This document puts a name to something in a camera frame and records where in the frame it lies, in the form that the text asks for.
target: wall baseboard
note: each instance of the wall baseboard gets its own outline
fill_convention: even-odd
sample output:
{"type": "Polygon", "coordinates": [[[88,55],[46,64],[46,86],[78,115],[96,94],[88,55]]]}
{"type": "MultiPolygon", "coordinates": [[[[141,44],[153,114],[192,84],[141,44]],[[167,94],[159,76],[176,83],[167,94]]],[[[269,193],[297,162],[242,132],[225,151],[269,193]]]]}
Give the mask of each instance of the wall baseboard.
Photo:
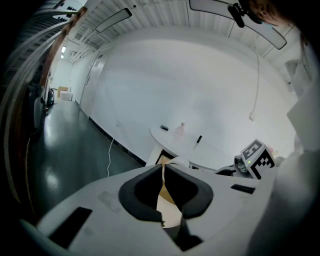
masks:
{"type": "MultiPolygon", "coordinates": [[[[89,120],[94,124],[95,127],[103,134],[105,135],[110,141],[113,140],[113,137],[110,136],[104,129],[100,127],[99,124],[97,124],[90,116],[89,120]]],[[[138,157],[136,154],[132,153],[130,150],[128,150],[126,147],[121,145],[118,141],[114,140],[113,144],[117,145],[119,149],[121,149],[124,153],[126,153],[129,157],[136,160],[138,163],[142,164],[143,166],[146,166],[146,162],[143,161],[140,157],[138,157]]]]}

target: ceiling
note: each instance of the ceiling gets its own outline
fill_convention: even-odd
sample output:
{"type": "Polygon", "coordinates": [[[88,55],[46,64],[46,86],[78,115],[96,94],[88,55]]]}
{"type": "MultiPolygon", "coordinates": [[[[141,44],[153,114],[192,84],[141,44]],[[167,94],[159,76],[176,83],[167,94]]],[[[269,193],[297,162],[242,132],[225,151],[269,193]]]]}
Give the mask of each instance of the ceiling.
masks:
{"type": "MultiPolygon", "coordinates": [[[[250,47],[255,51],[256,32],[248,27],[239,28],[226,17],[190,9],[188,0],[88,0],[86,18],[77,26],[77,38],[93,43],[96,48],[102,43],[111,43],[123,34],[151,27],[177,26],[200,28],[225,35],[250,47]],[[105,31],[94,29],[111,15],[128,8],[132,16],[105,31]]],[[[276,49],[266,39],[257,34],[258,53],[267,60],[283,79],[291,84],[285,63],[300,56],[300,33],[292,26],[276,27],[287,40],[281,50],[276,49]]]]}

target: hanging cable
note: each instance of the hanging cable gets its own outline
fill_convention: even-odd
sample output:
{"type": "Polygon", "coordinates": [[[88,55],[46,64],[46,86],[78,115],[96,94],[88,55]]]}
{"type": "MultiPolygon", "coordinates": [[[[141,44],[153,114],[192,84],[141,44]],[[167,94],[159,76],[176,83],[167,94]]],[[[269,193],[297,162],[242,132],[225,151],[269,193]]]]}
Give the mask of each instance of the hanging cable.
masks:
{"type": "Polygon", "coordinates": [[[110,158],[110,150],[111,150],[111,146],[112,146],[112,143],[114,142],[114,138],[112,138],[112,141],[111,141],[111,144],[110,144],[110,147],[109,147],[109,152],[108,152],[108,155],[109,155],[109,165],[108,165],[108,168],[106,169],[107,172],[108,172],[108,177],[109,177],[109,167],[111,165],[111,158],[110,158]]]}
{"type": "Polygon", "coordinates": [[[258,54],[258,48],[257,48],[257,33],[254,35],[254,40],[255,40],[256,60],[257,60],[257,64],[258,64],[258,81],[257,81],[257,85],[256,85],[256,94],[255,94],[255,100],[254,100],[252,112],[254,112],[256,109],[258,93],[259,93],[259,80],[260,80],[260,62],[259,62],[259,54],[258,54]]]}

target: fluorescent light fixture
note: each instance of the fluorescent light fixture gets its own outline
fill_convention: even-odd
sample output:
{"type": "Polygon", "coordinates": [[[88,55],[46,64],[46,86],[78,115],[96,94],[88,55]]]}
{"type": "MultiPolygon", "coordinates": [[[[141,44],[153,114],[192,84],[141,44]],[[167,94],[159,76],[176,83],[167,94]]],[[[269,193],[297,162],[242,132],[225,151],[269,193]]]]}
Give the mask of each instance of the fluorescent light fixture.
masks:
{"type": "MultiPolygon", "coordinates": [[[[217,14],[234,20],[228,11],[228,2],[226,0],[189,0],[190,9],[193,11],[217,14]]],[[[257,24],[253,22],[247,15],[242,17],[244,25],[259,35],[267,39],[278,50],[282,49],[286,44],[286,39],[269,24],[257,24]]]]}
{"type": "Polygon", "coordinates": [[[117,24],[118,22],[121,22],[127,18],[130,18],[132,16],[132,13],[129,11],[128,8],[124,8],[121,11],[118,11],[114,15],[107,18],[105,21],[103,21],[100,25],[98,25],[95,30],[101,33],[102,31],[106,30],[107,28],[110,28],[114,24],[117,24]]]}

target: round table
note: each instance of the round table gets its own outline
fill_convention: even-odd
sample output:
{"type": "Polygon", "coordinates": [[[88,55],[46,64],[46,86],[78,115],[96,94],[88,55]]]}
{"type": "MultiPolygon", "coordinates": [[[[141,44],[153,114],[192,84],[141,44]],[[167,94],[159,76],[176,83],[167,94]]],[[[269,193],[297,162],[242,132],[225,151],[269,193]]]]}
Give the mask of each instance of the round table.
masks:
{"type": "Polygon", "coordinates": [[[155,159],[158,159],[162,149],[174,157],[185,158],[195,167],[212,171],[233,164],[234,155],[219,150],[206,141],[205,137],[196,143],[200,134],[185,132],[180,137],[174,131],[165,131],[159,127],[152,127],[149,130],[157,144],[150,154],[147,164],[154,165],[155,159]]]}

